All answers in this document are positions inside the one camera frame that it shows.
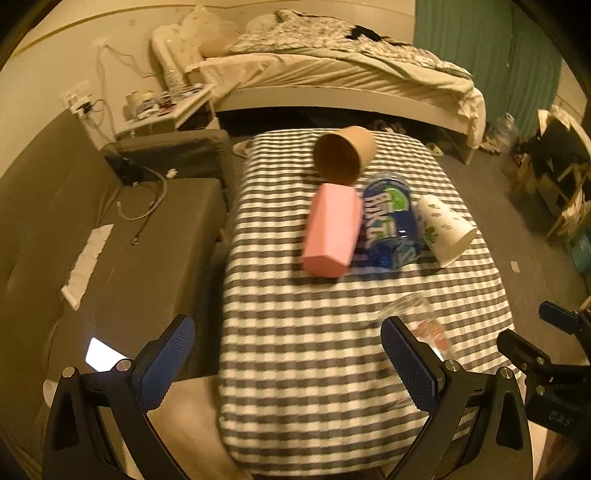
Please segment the clear cartoon plastic cup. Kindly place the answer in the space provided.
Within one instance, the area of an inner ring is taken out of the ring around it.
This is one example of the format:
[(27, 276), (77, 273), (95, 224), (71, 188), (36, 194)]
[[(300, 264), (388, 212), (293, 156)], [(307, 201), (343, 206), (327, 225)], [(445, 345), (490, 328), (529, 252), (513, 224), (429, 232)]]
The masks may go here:
[(421, 293), (403, 295), (384, 306), (378, 313), (380, 321), (393, 316), (399, 317), (415, 337), (427, 343), (442, 361), (456, 358), (453, 342), (444, 324), (424, 295)]

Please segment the pink faceted cup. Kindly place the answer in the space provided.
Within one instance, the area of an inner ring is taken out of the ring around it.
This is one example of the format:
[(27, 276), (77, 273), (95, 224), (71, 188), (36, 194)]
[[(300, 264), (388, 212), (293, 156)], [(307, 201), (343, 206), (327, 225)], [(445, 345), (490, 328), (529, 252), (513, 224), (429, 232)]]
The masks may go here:
[(349, 270), (361, 230), (363, 201), (351, 186), (324, 183), (311, 200), (304, 232), (303, 267), (339, 278)]

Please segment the brown paper cup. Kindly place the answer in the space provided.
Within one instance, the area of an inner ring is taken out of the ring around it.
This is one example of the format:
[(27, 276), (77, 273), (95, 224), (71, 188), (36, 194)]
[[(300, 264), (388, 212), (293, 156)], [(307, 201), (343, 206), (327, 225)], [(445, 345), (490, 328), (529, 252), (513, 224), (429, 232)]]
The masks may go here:
[(361, 126), (349, 126), (322, 135), (312, 147), (312, 159), (320, 177), (352, 186), (377, 154), (374, 134)]

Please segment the lit smartphone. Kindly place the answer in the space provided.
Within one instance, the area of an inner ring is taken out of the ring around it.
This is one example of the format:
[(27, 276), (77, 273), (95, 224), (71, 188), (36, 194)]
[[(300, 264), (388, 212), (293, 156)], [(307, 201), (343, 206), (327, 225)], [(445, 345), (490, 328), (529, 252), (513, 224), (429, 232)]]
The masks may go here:
[(96, 337), (90, 339), (85, 363), (96, 372), (110, 371), (125, 356)]

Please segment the folded white cloth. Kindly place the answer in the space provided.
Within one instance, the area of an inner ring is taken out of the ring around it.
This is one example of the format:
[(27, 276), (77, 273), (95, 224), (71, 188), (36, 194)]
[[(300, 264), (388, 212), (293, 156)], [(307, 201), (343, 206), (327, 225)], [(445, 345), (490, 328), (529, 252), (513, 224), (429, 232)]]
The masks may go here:
[(113, 224), (107, 224), (95, 228), (90, 232), (87, 242), (69, 274), (67, 282), (61, 288), (62, 296), (74, 311), (77, 311), (81, 305), (98, 258), (113, 227)]

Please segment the large water jug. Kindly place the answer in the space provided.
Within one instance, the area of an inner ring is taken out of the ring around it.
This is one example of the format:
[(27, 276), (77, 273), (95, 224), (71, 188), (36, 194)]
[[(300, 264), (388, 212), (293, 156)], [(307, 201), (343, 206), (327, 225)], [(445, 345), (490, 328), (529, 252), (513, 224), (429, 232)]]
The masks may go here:
[(501, 153), (509, 153), (517, 139), (518, 129), (514, 117), (506, 112), (498, 117), (491, 130), (490, 139)]

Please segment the grey sofa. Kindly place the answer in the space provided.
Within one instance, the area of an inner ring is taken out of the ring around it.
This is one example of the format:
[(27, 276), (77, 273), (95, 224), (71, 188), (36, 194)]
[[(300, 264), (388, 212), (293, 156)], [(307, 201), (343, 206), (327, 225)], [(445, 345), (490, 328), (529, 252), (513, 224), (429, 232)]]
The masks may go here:
[(177, 315), (197, 324), (181, 376), (217, 369), (219, 238), (235, 200), (228, 134), (153, 134), (97, 148), (69, 112), (1, 180), (1, 454), (41, 475), (42, 386), (85, 370), (98, 339), (134, 357)]

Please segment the checkered tablecloth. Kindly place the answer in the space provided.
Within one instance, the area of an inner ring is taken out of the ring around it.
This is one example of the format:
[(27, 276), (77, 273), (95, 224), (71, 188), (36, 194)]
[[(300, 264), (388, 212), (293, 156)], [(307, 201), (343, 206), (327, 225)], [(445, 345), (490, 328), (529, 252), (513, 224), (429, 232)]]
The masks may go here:
[(428, 299), (466, 369), (505, 365), (496, 339), (512, 313), (482, 237), (447, 268), (425, 253), (400, 270), (379, 269), (358, 250), (339, 279), (304, 271), (320, 136), (257, 135), (242, 179), (224, 283), (218, 424), (230, 457), (253, 474), (338, 474), (406, 453), (426, 416), (383, 350), (379, 317), (404, 295)]

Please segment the green slipper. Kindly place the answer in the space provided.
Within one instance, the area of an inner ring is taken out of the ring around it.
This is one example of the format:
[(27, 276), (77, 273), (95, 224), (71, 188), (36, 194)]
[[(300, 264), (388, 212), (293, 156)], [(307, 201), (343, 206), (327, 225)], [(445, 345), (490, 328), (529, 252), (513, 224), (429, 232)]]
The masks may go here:
[(434, 157), (443, 157), (444, 156), (443, 150), (435, 143), (432, 143), (432, 142), (427, 143), (426, 148), (430, 151), (430, 153)]

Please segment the green curtain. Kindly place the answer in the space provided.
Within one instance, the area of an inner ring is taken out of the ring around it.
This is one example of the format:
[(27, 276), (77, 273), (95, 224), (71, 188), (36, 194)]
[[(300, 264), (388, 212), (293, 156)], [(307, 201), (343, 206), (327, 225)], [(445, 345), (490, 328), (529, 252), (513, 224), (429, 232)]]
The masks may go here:
[(523, 136), (557, 93), (562, 57), (513, 1), (418, 1), (414, 43), (470, 71), (487, 121), (509, 113)]

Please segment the grey slipper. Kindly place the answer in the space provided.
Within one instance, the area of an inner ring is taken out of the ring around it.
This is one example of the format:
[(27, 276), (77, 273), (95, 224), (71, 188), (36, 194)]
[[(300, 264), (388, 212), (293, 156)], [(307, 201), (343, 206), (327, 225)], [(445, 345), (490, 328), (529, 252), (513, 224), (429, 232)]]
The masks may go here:
[(232, 152), (239, 158), (246, 159), (252, 152), (252, 139), (240, 141), (232, 146)]

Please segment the water bottle on nightstand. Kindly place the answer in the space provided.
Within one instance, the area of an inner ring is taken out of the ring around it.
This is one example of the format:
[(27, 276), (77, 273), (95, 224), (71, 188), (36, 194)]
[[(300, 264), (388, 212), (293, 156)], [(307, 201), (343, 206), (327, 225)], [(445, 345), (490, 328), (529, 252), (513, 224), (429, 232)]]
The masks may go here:
[(185, 86), (183, 76), (175, 69), (163, 72), (164, 82), (171, 95), (179, 95)]

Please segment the floral duvet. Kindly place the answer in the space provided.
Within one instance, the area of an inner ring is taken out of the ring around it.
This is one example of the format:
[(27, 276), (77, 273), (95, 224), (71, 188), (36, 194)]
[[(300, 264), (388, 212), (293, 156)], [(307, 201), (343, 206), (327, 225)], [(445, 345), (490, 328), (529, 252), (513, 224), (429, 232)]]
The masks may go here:
[(226, 48), (231, 54), (294, 54), (332, 58), (370, 66), (416, 83), (435, 80), (431, 74), (446, 74), (471, 81), (463, 67), (440, 59), (429, 50), (396, 42), (366, 27), (345, 20), (304, 14), (296, 10), (274, 12), (276, 22), (264, 31), (242, 34)]

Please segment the beige pillow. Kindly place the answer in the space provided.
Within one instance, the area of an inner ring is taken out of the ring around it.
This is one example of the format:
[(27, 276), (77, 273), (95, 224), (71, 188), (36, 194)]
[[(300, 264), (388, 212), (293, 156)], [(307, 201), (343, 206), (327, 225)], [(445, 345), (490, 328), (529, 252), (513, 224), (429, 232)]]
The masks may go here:
[(228, 56), (228, 47), (238, 40), (240, 34), (222, 34), (205, 38), (200, 42), (199, 53), (204, 58)]

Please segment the bed with white frame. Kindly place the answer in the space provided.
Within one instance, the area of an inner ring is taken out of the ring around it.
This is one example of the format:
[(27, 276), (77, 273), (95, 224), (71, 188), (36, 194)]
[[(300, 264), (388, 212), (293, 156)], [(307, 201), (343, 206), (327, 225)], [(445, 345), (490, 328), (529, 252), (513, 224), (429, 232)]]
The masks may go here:
[(435, 82), (422, 84), (332, 58), (273, 53), (204, 58), (199, 53), (205, 38), (264, 31), (275, 22), (274, 12), (259, 15), (239, 30), (197, 6), (180, 23), (157, 27), (151, 49), (162, 73), (177, 70), (185, 86), (211, 84), (214, 104), (223, 111), (318, 107), (375, 112), (462, 134), (469, 151), (480, 146), (486, 103), (473, 79), (432, 73)]

